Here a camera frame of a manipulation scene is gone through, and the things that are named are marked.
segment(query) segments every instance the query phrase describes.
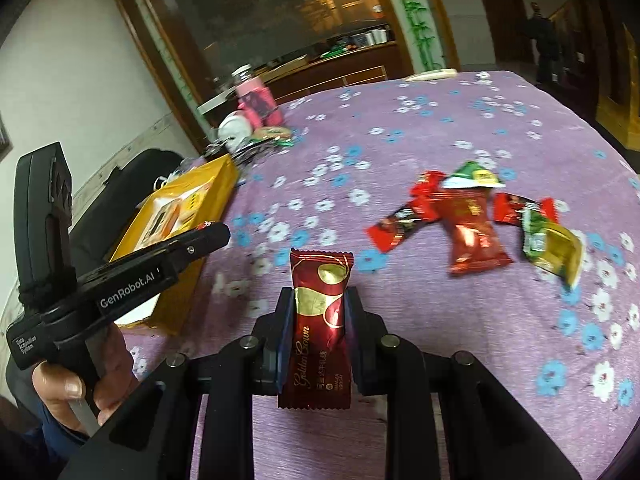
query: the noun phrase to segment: wrapped candy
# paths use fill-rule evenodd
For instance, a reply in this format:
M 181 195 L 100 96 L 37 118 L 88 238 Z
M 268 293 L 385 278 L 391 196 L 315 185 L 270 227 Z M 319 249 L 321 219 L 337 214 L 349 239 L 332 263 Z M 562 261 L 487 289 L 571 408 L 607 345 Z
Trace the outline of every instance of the wrapped candy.
M 504 187 L 491 171 L 474 160 L 466 161 L 454 173 L 440 183 L 442 189 L 464 189 L 467 187 Z
M 392 215 L 368 228 L 366 232 L 378 250 L 386 253 L 421 227 L 438 219 L 440 216 L 433 208 L 431 200 L 425 196 L 417 196 Z
M 513 263 L 486 214 L 484 189 L 448 189 L 430 199 L 451 236 L 451 265 L 454 276 L 481 272 Z
M 351 367 L 344 340 L 344 292 L 351 253 L 291 250 L 296 319 L 280 408 L 348 408 Z
M 526 206 L 522 212 L 523 251 L 537 267 L 560 276 L 573 290 L 580 282 L 584 247 L 569 229 Z
M 558 213 L 553 198 L 543 198 L 540 202 L 535 202 L 529 198 L 509 193 L 494 195 L 494 222 L 519 226 L 525 206 L 539 211 L 552 222 L 558 223 Z
M 429 196 L 438 190 L 438 184 L 446 177 L 441 171 L 424 171 L 415 185 L 411 188 L 411 196 Z

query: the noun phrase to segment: human hand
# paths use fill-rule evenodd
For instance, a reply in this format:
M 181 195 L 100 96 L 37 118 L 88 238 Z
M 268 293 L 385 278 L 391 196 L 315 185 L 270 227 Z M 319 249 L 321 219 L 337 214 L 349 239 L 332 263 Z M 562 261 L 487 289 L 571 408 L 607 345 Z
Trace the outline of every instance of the human hand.
M 102 360 L 106 372 L 94 388 L 94 402 L 100 409 L 100 425 L 107 421 L 138 386 L 138 380 L 132 371 L 133 357 L 115 324 L 108 328 L 102 345 Z M 33 371 L 32 380 L 36 393 L 51 415 L 70 430 L 85 433 L 68 403 L 84 397 L 86 388 L 82 379 L 60 365 L 44 361 Z

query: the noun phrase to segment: yellow box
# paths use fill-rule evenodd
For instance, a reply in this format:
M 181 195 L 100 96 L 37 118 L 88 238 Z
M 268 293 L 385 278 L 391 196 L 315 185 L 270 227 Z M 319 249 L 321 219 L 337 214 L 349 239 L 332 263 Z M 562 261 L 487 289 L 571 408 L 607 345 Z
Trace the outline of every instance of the yellow box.
M 152 193 L 122 237 L 111 261 L 145 244 L 159 242 L 187 231 L 204 221 L 218 221 L 238 180 L 238 169 L 229 155 L 221 156 L 169 182 Z M 139 307 L 142 319 L 119 323 L 121 328 L 156 329 L 176 335 L 191 309 L 204 258 L 190 264 L 178 283 L 162 292 L 155 306 Z M 134 309 L 125 319 L 135 317 Z

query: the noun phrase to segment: table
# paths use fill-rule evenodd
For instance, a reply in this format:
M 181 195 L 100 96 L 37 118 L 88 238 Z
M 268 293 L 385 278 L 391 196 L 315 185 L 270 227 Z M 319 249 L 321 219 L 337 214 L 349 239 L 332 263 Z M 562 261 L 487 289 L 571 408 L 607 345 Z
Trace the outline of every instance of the table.
M 290 247 L 352 251 L 367 310 L 422 350 L 475 354 L 577 467 L 595 480 L 640 415 L 640 182 L 587 123 L 510 72 L 335 89 L 284 105 L 296 145 L 252 168 L 230 204 L 232 242 L 212 254 L 181 338 L 127 335 L 136 371 L 168 351 L 217 351 L 248 333 L 291 284 Z M 496 230 L 514 264 L 451 278 L 441 224 L 389 254 L 364 232 L 408 201 L 422 170 L 478 160 L 508 192 L 551 196 L 588 247 L 575 292 L 520 256 L 518 228 Z M 254 399 L 256 478 L 379 479 L 378 400 L 344 412 L 278 410 Z

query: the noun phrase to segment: screw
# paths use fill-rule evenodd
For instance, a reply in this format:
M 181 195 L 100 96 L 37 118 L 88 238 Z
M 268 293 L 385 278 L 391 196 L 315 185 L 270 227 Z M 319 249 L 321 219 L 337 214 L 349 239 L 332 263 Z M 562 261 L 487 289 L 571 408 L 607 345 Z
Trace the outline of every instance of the screw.
M 474 363 L 475 358 L 471 352 L 467 352 L 466 350 L 461 350 L 460 352 L 456 352 L 454 355 L 456 362 L 463 366 L 470 366 Z
M 246 335 L 240 340 L 240 346 L 245 350 L 255 348 L 258 344 L 258 338 L 255 335 Z
M 183 363 L 184 363 L 184 354 L 181 354 L 180 352 L 171 354 L 166 359 L 166 364 L 171 368 L 177 368 L 178 366 L 181 366 Z
M 400 346 L 400 338 L 397 335 L 385 334 L 380 338 L 382 346 L 386 348 L 398 348 Z

